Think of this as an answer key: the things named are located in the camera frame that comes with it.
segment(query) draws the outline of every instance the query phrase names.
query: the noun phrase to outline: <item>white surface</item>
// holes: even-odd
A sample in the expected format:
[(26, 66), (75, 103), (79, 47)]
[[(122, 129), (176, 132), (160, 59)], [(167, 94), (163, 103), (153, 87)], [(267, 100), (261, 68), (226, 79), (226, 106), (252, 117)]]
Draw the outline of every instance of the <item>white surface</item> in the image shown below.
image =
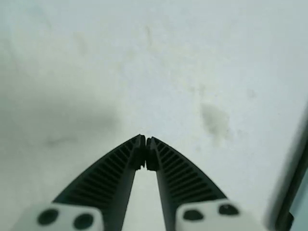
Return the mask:
[[(239, 215), (219, 214), (219, 207), (225, 204), (235, 206)], [(193, 221), (184, 219), (185, 212), (189, 210), (197, 210), (203, 215), (203, 219)], [(249, 213), (228, 199), (181, 205), (177, 209), (175, 229), (176, 231), (266, 231)]]
[[(183, 153), (269, 225), (305, 117), (307, 7), (2, 0), (2, 230), (139, 133)], [(159, 203), (146, 200), (157, 198), (154, 176), (137, 175), (124, 229), (161, 229)]]
[[(51, 224), (39, 225), (38, 217), (47, 209), (56, 209), (58, 216)], [(38, 204), (27, 208), (23, 211), (21, 217), (18, 218), (12, 231), (77, 231), (78, 229), (74, 227), (74, 222), (82, 214), (91, 214), (93, 217), (93, 223), (86, 229), (87, 231), (104, 231), (103, 218), (100, 210), (87, 206), (55, 203)]]

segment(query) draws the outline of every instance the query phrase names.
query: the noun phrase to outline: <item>stain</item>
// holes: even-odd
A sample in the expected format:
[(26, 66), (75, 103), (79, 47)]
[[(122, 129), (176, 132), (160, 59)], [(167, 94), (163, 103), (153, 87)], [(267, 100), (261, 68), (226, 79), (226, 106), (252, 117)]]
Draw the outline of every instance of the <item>stain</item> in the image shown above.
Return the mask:
[(73, 33), (74, 41), (77, 45), (78, 51), (80, 55), (84, 56), (88, 53), (88, 46), (86, 40), (84, 38), (83, 33), (81, 32), (74, 32)]
[(248, 89), (246, 94), (247, 94), (247, 97), (251, 100), (257, 97), (256, 92), (252, 89)]
[(144, 28), (145, 28), (145, 33), (146, 33), (147, 40), (148, 40), (148, 46), (151, 47), (153, 44), (153, 36), (152, 36), (151, 28), (148, 25), (146, 25)]
[(229, 115), (211, 104), (201, 105), (201, 116), (206, 132), (212, 138), (214, 144), (230, 138)]
[(28, 15), (36, 22), (44, 24), (48, 30), (52, 30), (52, 24), (45, 11), (39, 6), (33, 6), (27, 10)]
[(61, 138), (48, 138), (44, 142), (44, 146), (48, 148), (56, 148), (59, 146), (64, 146), (66, 144), (71, 144), (77, 142), (78, 139), (74, 136), (67, 136), (67, 137), (61, 137)]

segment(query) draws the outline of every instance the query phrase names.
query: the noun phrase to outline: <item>smudge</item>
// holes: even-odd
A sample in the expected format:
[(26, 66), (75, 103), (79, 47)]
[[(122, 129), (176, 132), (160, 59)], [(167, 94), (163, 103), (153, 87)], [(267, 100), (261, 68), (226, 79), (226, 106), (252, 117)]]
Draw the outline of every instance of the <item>smudge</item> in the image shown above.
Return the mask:
[(205, 85), (204, 84), (199, 85), (199, 95), (201, 98), (203, 98), (205, 95)]
[[(1, 54), (4, 55), (5, 53), (8, 54), (8, 58), (9, 58), (9, 61), (10, 63), (12, 63), (12, 66), (13, 69), (16, 71), (16, 72), (19, 72), (20, 71), (20, 68), (19, 68), (19, 61), (17, 59), (17, 56), (13, 50), (13, 46), (11, 44), (11, 41), (9, 41), (8, 39), (1, 39), (0, 40), (0, 50), (2, 50)], [(4, 65), (4, 68), (7, 69), (8, 68), (8, 64), (5, 64), (3, 62), (1, 62), (0, 66)]]
[(196, 147), (196, 152), (201, 152), (201, 147), (200, 147), (200, 145), (198, 145), (197, 147)]
[(34, 6), (29, 8), (27, 11), (29, 16), (32, 17), (34, 21), (44, 24), (48, 30), (52, 30), (52, 24), (41, 7)]
[(74, 41), (77, 45), (80, 55), (84, 56), (88, 53), (88, 46), (81, 32), (73, 33)]
[(201, 105), (201, 116), (206, 132), (212, 137), (215, 144), (219, 144), (222, 139), (228, 139), (229, 134), (229, 116), (211, 104)]
[(256, 92), (252, 89), (248, 89), (246, 94), (247, 94), (247, 97), (251, 100), (257, 96)]
[(56, 148), (70, 143), (77, 142), (78, 139), (74, 136), (60, 137), (60, 138), (48, 138), (44, 143), (44, 146), (48, 148)]
[(188, 87), (188, 91), (189, 91), (190, 93), (194, 94), (195, 89), (194, 89), (194, 87)]
[(148, 25), (145, 26), (145, 33), (148, 40), (148, 46), (151, 47), (153, 44), (152, 31)]

